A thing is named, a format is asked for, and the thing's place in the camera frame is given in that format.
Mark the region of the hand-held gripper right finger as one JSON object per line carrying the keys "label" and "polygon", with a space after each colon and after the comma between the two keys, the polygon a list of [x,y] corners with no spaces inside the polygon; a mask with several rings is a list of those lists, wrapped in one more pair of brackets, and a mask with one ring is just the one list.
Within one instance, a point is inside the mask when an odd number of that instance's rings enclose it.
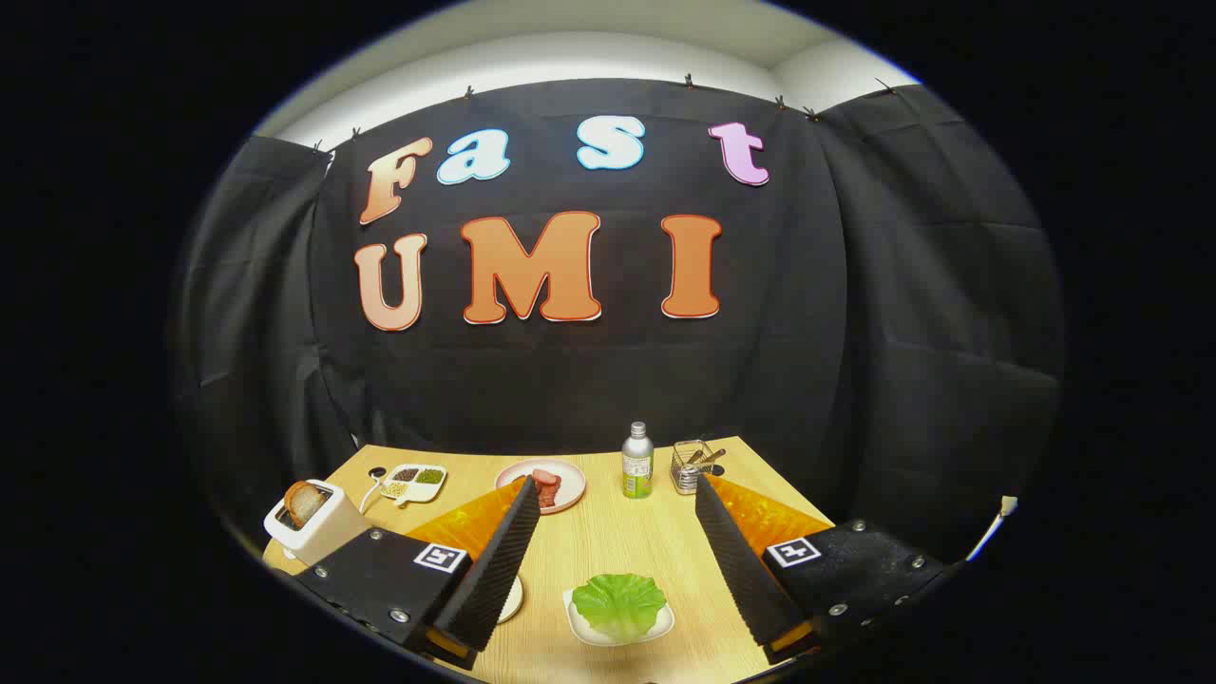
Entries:
{"label": "hand-held gripper right finger", "polygon": [[702,473],[696,518],[769,663],[834,654],[951,579],[951,566],[880,525],[824,525],[745,486]]}

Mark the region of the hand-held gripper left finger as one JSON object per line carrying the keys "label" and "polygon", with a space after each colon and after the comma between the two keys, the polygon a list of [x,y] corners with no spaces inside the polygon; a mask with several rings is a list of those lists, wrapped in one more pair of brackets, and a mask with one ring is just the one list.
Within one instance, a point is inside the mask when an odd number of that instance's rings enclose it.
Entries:
{"label": "hand-held gripper left finger", "polygon": [[371,525],[294,581],[401,654],[471,669],[541,515],[534,478],[520,476],[407,534]]}

